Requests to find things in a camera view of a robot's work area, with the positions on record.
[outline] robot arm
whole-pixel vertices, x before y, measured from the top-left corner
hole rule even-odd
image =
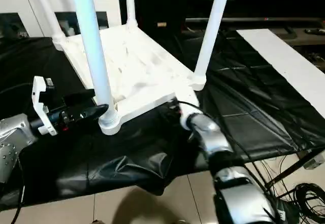
[[[31,97],[39,118],[30,119],[25,114],[19,114],[0,121],[1,188],[7,183],[23,148],[46,133],[54,136],[81,122],[98,119],[108,109],[108,105],[75,108],[77,104],[95,96],[93,89],[65,96],[58,107],[49,109],[44,102],[51,101],[53,89],[51,79],[35,77]]]
[[[214,203],[219,223],[274,223],[276,210],[254,184],[220,127],[202,111],[184,104],[184,101],[194,106],[199,103],[191,88],[177,90],[175,95],[181,101],[181,125],[191,130],[199,140],[208,162],[216,192]]]

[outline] white board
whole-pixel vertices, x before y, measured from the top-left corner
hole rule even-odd
[[[237,31],[325,118],[325,74],[268,29]]]

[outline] floor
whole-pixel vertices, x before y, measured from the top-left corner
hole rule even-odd
[[[266,160],[269,172],[279,172],[282,157]],[[282,171],[297,161],[289,155],[282,164]],[[260,162],[257,165],[265,178],[269,178]],[[314,170],[299,169],[285,179],[288,188],[301,182],[313,182],[325,189],[325,164]],[[183,219],[191,224],[216,223],[212,202],[213,186],[208,172],[176,178],[160,197],[153,196],[137,187],[84,196],[70,200],[23,208],[17,224],[89,224],[102,220],[105,224],[171,224]],[[279,194],[282,185],[276,186]],[[0,213],[0,223],[11,223],[15,210]]]

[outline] table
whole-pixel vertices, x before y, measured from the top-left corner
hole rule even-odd
[[[202,35],[155,38],[194,69]],[[65,55],[49,38],[0,40],[0,91],[35,75],[51,77],[57,97],[83,86]],[[31,88],[1,95],[0,118],[32,116]],[[235,32],[217,39],[198,93],[203,110],[213,115],[227,138],[236,140],[256,161],[301,150],[325,148],[325,120],[245,40]],[[97,123],[87,130],[46,135],[21,154],[25,205],[108,191],[130,185],[161,194],[176,176],[207,169],[195,141],[188,142],[178,115],[167,104],[124,124],[113,136]],[[238,157],[248,157],[234,145]],[[15,169],[0,209],[14,208],[21,184]]]

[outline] cabinet door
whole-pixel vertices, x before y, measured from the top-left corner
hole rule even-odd
[[[0,0],[1,36],[43,37],[28,0]]]
[[[29,0],[44,36],[52,36],[49,23],[42,11],[39,0]],[[49,0],[51,7],[66,35],[79,34],[74,0]],[[119,0],[94,0],[100,27],[121,25]]]

